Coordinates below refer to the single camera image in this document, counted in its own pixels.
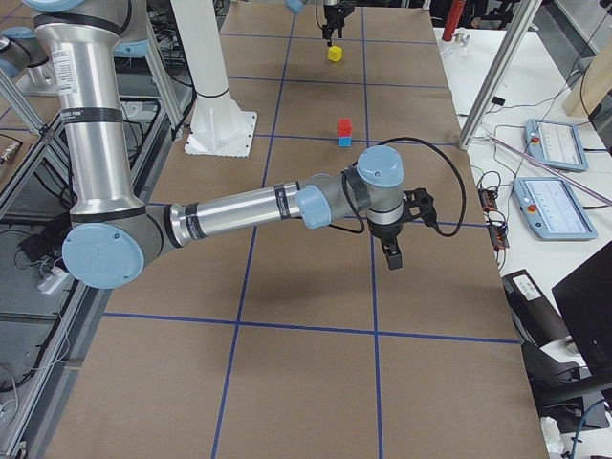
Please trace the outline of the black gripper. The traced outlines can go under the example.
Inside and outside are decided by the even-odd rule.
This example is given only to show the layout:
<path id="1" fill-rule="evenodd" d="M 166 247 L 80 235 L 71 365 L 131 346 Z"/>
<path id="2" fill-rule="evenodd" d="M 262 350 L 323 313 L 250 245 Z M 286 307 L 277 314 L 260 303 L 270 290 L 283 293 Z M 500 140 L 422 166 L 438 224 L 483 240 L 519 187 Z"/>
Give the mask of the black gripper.
<path id="1" fill-rule="evenodd" d="M 367 223 L 372 235 L 380 240 L 387 268 L 390 271 L 399 270 L 402 267 L 402 252 L 397 237 L 402 231 L 402 223 L 378 224 L 372 220 Z"/>
<path id="2" fill-rule="evenodd" d="M 323 11 L 325 24 L 322 26 L 322 38 L 328 47 L 332 47 L 332 27 L 337 27 L 338 39 L 343 39 L 345 18 L 354 12 L 354 2 L 350 0 L 324 0 Z"/>

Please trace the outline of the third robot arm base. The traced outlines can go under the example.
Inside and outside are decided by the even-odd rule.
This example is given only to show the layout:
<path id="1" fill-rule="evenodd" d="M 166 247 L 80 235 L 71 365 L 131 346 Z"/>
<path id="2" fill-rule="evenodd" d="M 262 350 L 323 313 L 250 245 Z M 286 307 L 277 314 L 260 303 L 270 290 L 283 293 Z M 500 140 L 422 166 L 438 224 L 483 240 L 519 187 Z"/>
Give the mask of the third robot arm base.
<path id="1" fill-rule="evenodd" d="M 27 96 L 57 95 L 53 63 L 27 27 L 10 27 L 1 32 L 1 69 Z"/>

